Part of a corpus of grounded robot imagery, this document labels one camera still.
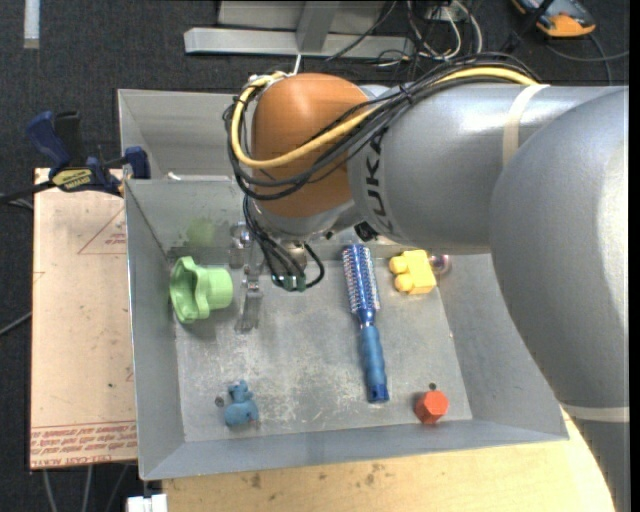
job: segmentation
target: wooden board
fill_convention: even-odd
[[[570,440],[163,482],[171,512],[613,511],[586,443]]]
[[[135,459],[124,201],[54,189],[34,206],[30,467]]]

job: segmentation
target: blue toy figure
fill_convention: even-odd
[[[244,425],[249,421],[258,421],[258,407],[251,400],[253,393],[249,391],[246,381],[236,381],[229,386],[229,394],[233,403],[224,411],[224,422],[229,427]]]

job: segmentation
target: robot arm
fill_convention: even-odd
[[[253,220],[274,238],[306,242],[365,221],[402,244],[490,252],[514,324],[622,507],[628,88],[469,76],[439,77],[424,94],[328,75],[280,79],[254,114],[258,162],[241,160],[253,181],[239,182],[253,197]],[[387,115],[375,109],[400,100],[384,122],[371,122]],[[343,131],[329,137],[336,126]],[[309,141],[319,143],[304,151]],[[295,151],[302,156],[289,159]]]

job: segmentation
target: orange object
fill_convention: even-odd
[[[433,424],[447,414],[449,399],[442,391],[427,391],[414,407],[416,416],[425,424]]]
[[[264,91],[252,121],[253,158],[268,160],[288,153],[313,138],[350,108],[367,101],[358,86],[322,73],[301,73],[274,83]],[[290,178],[311,167],[334,143],[293,162],[269,169],[275,179]],[[260,201],[260,207],[287,218],[311,217],[348,203],[351,190],[347,178],[346,153],[334,172],[319,171],[322,180],[310,180],[297,192],[275,201]],[[259,171],[257,177],[263,178]],[[258,193],[279,192],[287,186],[255,187]]]
[[[593,32],[595,25],[582,26],[578,21],[566,13],[561,12],[556,16],[549,16],[552,26],[543,30],[547,34],[555,37],[577,37]]]

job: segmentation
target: black floor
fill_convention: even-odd
[[[630,0],[583,0],[595,16],[595,34],[608,55],[629,48]],[[98,145],[107,157],[119,153],[116,91],[230,91],[249,74],[261,72],[283,58],[250,56],[186,56],[183,33],[214,22],[215,2],[131,0],[42,0],[39,50],[23,49],[24,2],[0,0],[0,193],[30,185],[31,169],[46,159],[24,135],[27,122],[43,110],[79,110],[87,149]],[[381,27],[406,31],[404,2]],[[497,50],[509,32],[520,26],[510,0],[475,0],[475,14],[485,45]],[[434,37],[446,37],[435,34]],[[545,46],[537,31],[515,51],[545,82],[606,84],[602,62],[562,59]],[[592,41],[555,43],[554,47],[581,57],[598,57]],[[629,81],[629,59],[609,61],[610,83]],[[321,69],[305,60],[307,70]],[[329,69],[353,80],[389,82],[404,78],[373,72],[371,66],[338,60]],[[33,223],[28,210],[0,206],[0,330],[31,307]],[[44,511],[49,505],[43,476],[28,470],[26,447],[29,423],[29,322],[0,335],[0,511]],[[88,509],[102,511],[121,475],[122,484],[111,510],[121,510],[127,495],[143,492],[136,468],[96,466]],[[50,473],[58,510],[80,510],[86,468]]]

